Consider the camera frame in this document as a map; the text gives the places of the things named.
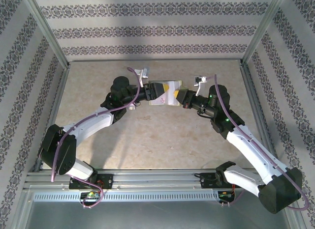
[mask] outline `beige floor surface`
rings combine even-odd
[[[126,76],[136,84],[127,66],[147,66],[149,80],[182,80],[185,87],[194,90],[194,75],[216,73],[219,84],[228,89],[232,110],[260,139],[236,60],[73,62],[56,124],[73,123],[95,111],[117,76]],[[207,96],[213,84],[207,83],[201,94]],[[149,106],[148,102],[84,140],[77,148],[77,158],[95,168],[215,168],[228,160],[251,168],[241,152],[217,134],[209,120],[198,117],[195,110]]]

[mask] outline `yellow object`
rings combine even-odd
[[[179,92],[179,90],[174,91],[174,96],[175,96],[175,98],[177,97],[178,92]]]
[[[167,91],[168,91],[168,89],[169,89],[169,85],[168,85],[168,84],[163,83],[163,88],[164,88],[164,92],[167,92]]]

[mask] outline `patterned wallpaper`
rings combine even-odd
[[[9,228],[63,74],[22,0],[0,0],[0,229]]]
[[[271,0],[36,0],[69,61],[241,58]]]
[[[307,228],[315,228],[314,7],[314,0],[284,0],[248,63],[278,157],[303,173]]]

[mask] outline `purple cable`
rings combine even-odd
[[[118,107],[118,108],[114,108],[114,109],[111,109],[111,110],[105,110],[105,111],[102,111],[102,112],[99,112],[97,114],[93,114],[93,115],[90,115],[84,119],[82,119],[81,121],[79,121],[78,123],[74,124],[65,134],[64,136],[60,139],[58,145],[57,145],[57,149],[56,149],[56,153],[55,153],[55,157],[54,157],[54,161],[53,161],[53,168],[52,168],[52,172],[51,172],[51,182],[54,182],[55,181],[55,175],[56,175],[56,167],[57,167],[57,159],[58,159],[58,155],[59,155],[59,151],[60,151],[60,147],[61,145],[63,144],[63,141],[65,140],[65,138],[70,134],[70,132],[72,132],[74,130],[75,127],[78,127],[80,124],[82,124],[83,122],[91,119],[92,117],[95,117],[97,115],[103,115],[103,114],[106,114],[108,112],[113,112],[113,111],[117,111],[117,110],[122,110],[126,107],[128,107],[129,105],[131,105],[132,103],[134,103],[136,101],[136,99],[138,98],[138,95],[139,95],[139,92],[140,92],[140,81],[138,79],[138,75],[137,73],[133,70],[133,68],[130,68],[128,67],[127,68],[128,71],[132,72],[135,74],[135,76],[137,77],[137,81],[138,81],[138,89],[137,89],[137,93],[136,93],[136,96],[134,97],[133,100],[131,100],[128,104],[124,105],[124,106],[121,106],[121,107]]]
[[[251,138],[236,124],[236,122],[232,119],[232,117],[228,114],[228,111],[226,110],[220,91],[219,91],[219,86],[218,86],[218,81],[217,81],[217,75],[215,74],[215,87],[216,87],[216,92],[217,92],[217,96],[218,99],[220,101],[220,104],[222,106],[222,109],[225,113],[225,115],[228,117],[228,119],[231,121],[231,123],[244,135],[244,137],[249,141],[251,140]],[[307,199],[306,195],[304,194],[304,192],[302,191],[302,189],[281,169],[279,168],[279,166],[275,163],[275,161],[273,161],[272,158],[269,157],[269,155],[263,151],[261,149],[261,147],[253,140],[251,141],[253,143],[253,145],[258,149],[258,151],[260,152],[260,154],[262,154],[275,168],[277,168],[279,170],[279,172],[281,172],[281,174],[283,176],[286,177],[286,179],[289,180],[289,182],[297,189],[297,191],[303,196],[304,200],[305,200],[305,206],[303,208],[294,208],[291,206],[288,206],[288,208],[295,210],[295,211],[304,211],[307,210],[310,206],[309,200]]]
[[[100,186],[98,186],[98,185],[96,185],[96,184],[93,184],[93,183],[90,183],[90,182],[88,182],[88,181],[79,179],[79,178],[77,178],[77,177],[75,177],[75,176],[71,176],[71,177],[74,178],[74,179],[76,179],[76,180],[78,180],[78,181],[81,181],[81,182],[83,182],[83,183],[85,183],[85,184],[88,184],[88,185],[90,185],[90,186],[94,186],[94,187],[98,188],[99,191],[100,191],[100,195],[99,195],[98,200],[97,200],[94,204],[92,204],[92,205],[90,205],[90,206],[86,206],[86,205],[84,204],[86,198],[83,199],[82,205],[83,205],[84,208],[85,208],[85,207],[86,207],[86,208],[92,208],[92,207],[98,205],[98,204],[102,201],[102,199],[103,199],[103,197],[104,197],[104,192],[103,192],[103,189],[102,189]]]

